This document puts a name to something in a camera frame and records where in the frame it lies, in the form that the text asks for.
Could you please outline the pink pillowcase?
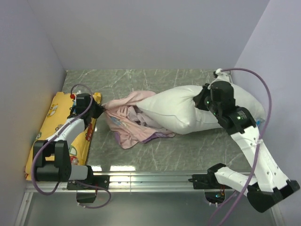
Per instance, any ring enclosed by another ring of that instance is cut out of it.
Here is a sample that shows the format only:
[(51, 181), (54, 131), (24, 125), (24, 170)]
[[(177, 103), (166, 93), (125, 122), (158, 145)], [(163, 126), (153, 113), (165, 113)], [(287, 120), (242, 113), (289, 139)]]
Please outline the pink pillowcase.
[(139, 132), (138, 124), (135, 123), (136, 112), (140, 110), (137, 104), (153, 95), (155, 93), (152, 91), (133, 91), (125, 98), (114, 99), (103, 104), (106, 122), (123, 149), (142, 143), (135, 135), (135, 132)]

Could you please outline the yellow car print pillow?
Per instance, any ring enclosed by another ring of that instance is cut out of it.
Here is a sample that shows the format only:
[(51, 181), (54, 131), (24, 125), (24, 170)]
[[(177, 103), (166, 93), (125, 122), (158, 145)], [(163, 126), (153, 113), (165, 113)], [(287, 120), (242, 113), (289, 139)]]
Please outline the yellow car print pillow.
[(103, 112), (101, 94), (58, 92), (30, 150), (27, 180), (67, 182), (86, 180), (85, 165), (96, 119)]

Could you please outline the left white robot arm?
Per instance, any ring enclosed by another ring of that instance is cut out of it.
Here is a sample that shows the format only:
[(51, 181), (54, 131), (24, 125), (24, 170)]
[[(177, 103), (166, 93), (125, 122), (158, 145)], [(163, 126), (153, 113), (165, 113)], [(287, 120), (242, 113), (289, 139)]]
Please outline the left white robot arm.
[(91, 94), (83, 93), (75, 98), (75, 106), (62, 127), (45, 140), (33, 145), (32, 181), (67, 182), (78, 180), (83, 189), (94, 186), (95, 178), (91, 167), (71, 163), (69, 147), (77, 136), (84, 132), (93, 119), (97, 119), (104, 108)]

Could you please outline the aluminium rail frame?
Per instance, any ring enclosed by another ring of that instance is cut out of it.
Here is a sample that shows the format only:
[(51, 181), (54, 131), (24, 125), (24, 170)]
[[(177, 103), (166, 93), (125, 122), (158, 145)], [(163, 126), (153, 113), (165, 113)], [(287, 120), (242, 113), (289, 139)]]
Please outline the aluminium rail frame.
[[(132, 90), (161, 92), (181, 85), (213, 80), (203, 70), (83, 70), (68, 71), (62, 91), (84, 83), (100, 91), (103, 102), (126, 97)], [(76, 191), (61, 183), (51, 196), (38, 194), (28, 181), (15, 226), (206, 226), (216, 204), (206, 202), (205, 190), (194, 190), (192, 174), (206, 174), (224, 163), (247, 174), (250, 166), (234, 141), (214, 129), (171, 139), (155, 139), (122, 149), (105, 117), (96, 123), (88, 165), (97, 175), (109, 175), (112, 199), (106, 207), (89, 210), (76, 204)], [(278, 206), (258, 213), (240, 200), (225, 226), (280, 226)]]

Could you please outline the purple princess print pillowcase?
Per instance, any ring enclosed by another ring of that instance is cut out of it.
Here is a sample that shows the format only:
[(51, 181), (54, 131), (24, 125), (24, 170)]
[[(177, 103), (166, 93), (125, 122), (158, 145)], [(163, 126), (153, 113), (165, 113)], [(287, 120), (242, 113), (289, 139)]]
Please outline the purple princess print pillowcase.
[(136, 114), (135, 123), (138, 124), (139, 132), (135, 132), (135, 135), (140, 142), (145, 144), (156, 138), (173, 138), (175, 136), (174, 132), (161, 126), (146, 113), (137, 110)]

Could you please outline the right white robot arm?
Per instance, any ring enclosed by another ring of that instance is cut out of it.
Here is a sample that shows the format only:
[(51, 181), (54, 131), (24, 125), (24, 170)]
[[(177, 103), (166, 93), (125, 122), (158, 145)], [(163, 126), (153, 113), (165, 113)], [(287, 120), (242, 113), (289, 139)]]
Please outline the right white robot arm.
[(299, 183), (290, 180), (276, 164), (249, 110), (236, 105), (230, 83), (207, 83), (193, 100), (198, 109), (210, 111), (216, 117), (252, 167), (250, 175), (246, 176), (218, 163), (210, 167), (207, 174), (192, 176), (190, 181), (194, 189), (232, 188), (245, 195), (260, 213), (300, 190)]

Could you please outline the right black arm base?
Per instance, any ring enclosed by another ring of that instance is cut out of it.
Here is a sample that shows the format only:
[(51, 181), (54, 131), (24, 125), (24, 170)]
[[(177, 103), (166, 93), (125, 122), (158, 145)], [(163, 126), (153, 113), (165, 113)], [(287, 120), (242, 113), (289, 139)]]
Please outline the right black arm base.
[(225, 201), (225, 185), (219, 184), (213, 174), (193, 174), (188, 181), (193, 184), (195, 190), (217, 190), (215, 192), (204, 192), (205, 200), (209, 205), (218, 206)]

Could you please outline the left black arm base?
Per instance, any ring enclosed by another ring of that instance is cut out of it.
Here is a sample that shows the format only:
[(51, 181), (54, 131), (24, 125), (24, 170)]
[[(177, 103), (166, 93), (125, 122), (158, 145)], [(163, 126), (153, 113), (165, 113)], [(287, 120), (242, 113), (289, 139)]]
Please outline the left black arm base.
[(96, 175), (91, 181), (68, 182), (67, 191), (76, 192), (76, 201), (79, 204), (91, 204), (94, 203), (97, 197), (100, 187), (108, 190), (110, 182), (110, 176), (108, 175)]

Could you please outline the white pillow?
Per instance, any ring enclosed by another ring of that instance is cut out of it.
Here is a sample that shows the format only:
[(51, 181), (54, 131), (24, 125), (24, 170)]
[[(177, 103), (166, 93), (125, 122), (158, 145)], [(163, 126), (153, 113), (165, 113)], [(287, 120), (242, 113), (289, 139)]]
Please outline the white pillow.
[[(235, 104), (244, 107), (256, 122), (264, 122), (266, 113), (262, 104), (249, 92), (238, 85), (226, 82), (234, 89)], [(201, 86), (186, 85), (175, 87), (148, 97), (136, 106), (160, 126), (177, 134), (185, 135), (209, 129), (220, 129), (218, 120), (209, 111), (195, 107), (193, 98)]]

